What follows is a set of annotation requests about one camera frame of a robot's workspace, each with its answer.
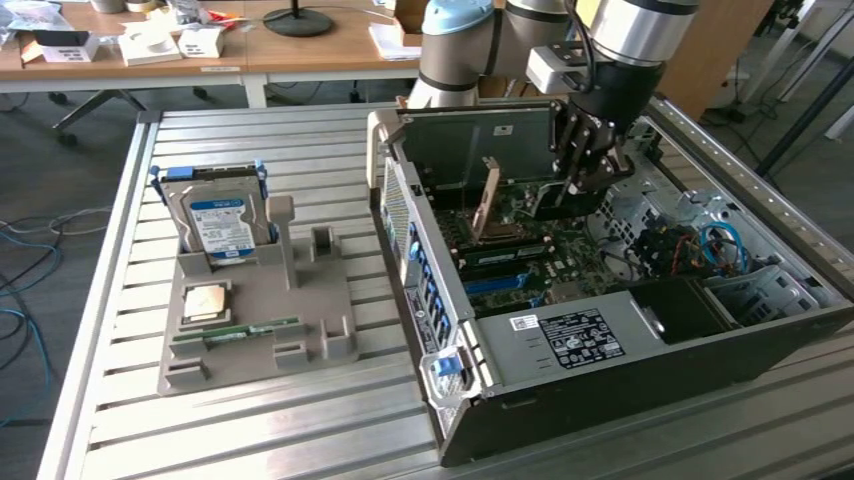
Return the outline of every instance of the green circuit board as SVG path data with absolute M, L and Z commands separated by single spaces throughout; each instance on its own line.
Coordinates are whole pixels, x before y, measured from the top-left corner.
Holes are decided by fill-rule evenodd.
M 451 251 L 488 245 L 500 255 L 505 242 L 548 238 L 549 247 L 543 255 L 515 262 L 528 272 L 521 288 L 468 294 L 479 314 L 512 306 L 524 309 L 601 295 L 620 282 L 601 260 L 593 240 L 585 234 L 583 219 L 537 221 L 527 213 L 531 192 L 536 188 L 536 183 L 499 187 L 487 233 L 480 242 L 475 242 L 471 228 L 473 206 L 435 211 Z

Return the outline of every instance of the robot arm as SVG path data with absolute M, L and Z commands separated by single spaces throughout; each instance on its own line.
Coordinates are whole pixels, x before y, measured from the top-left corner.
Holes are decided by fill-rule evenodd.
M 633 173 L 621 140 L 649 101 L 697 4 L 601 0 L 583 41 L 531 50 L 525 73 L 533 85 L 543 93 L 569 94 L 568 101 L 551 104 L 548 147 L 564 185 L 555 188 L 549 207 L 559 209 L 571 195 L 599 191 Z
M 537 203 L 537 218 L 579 214 L 608 185 L 633 173 L 620 144 L 647 105 L 693 18 L 699 0 L 601 0 L 589 31 L 575 0 L 431 0 L 423 24 L 419 79 L 408 107 L 476 103 L 481 75 L 527 74 L 551 104 L 549 149 L 557 180 Z M 565 27 L 581 41 L 564 42 Z M 528 58 L 527 69 L 524 58 Z

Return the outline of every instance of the blue hard drive label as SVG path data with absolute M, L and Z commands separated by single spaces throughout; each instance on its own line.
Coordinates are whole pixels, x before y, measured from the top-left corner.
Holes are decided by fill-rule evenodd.
M 539 320 L 557 363 L 569 369 L 625 355 L 599 310 Z
M 216 258 L 236 258 L 254 250 L 252 228 L 242 221 L 241 199 L 209 200 L 189 204 L 192 220 L 204 251 Z

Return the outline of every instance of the small box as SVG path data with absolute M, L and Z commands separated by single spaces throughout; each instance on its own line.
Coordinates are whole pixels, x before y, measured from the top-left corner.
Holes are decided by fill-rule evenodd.
M 222 52 L 222 29 L 184 30 L 177 49 L 186 58 L 218 58 Z
M 421 46 L 421 23 L 424 9 L 429 0 L 396 0 L 395 27 L 400 31 L 400 44 L 404 47 Z
M 133 32 L 118 36 L 118 48 L 124 64 L 144 65 L 146 63 L 180 60 L 181 52 L 177 50 L 174 40 L 168 33 Z
M 100 42 L 92 32 L 33 30 L 45 62 L 90 62 Z

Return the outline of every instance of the white box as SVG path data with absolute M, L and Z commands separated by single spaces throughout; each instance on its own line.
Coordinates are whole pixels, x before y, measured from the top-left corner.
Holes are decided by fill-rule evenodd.
M 169 62 L 182 58 L 174 40 L 168 33 L 125 33 L 118 36 L 118 48 L 124 64 L 128 67 L 146 63 Z
M 45 62 L 90 62 L 100 42 L 92 32 L 34 30 Z
M 222 52 L 222 29 L 184 30 L 177 39 L 177 49 L 186 58 L 218 58 Z

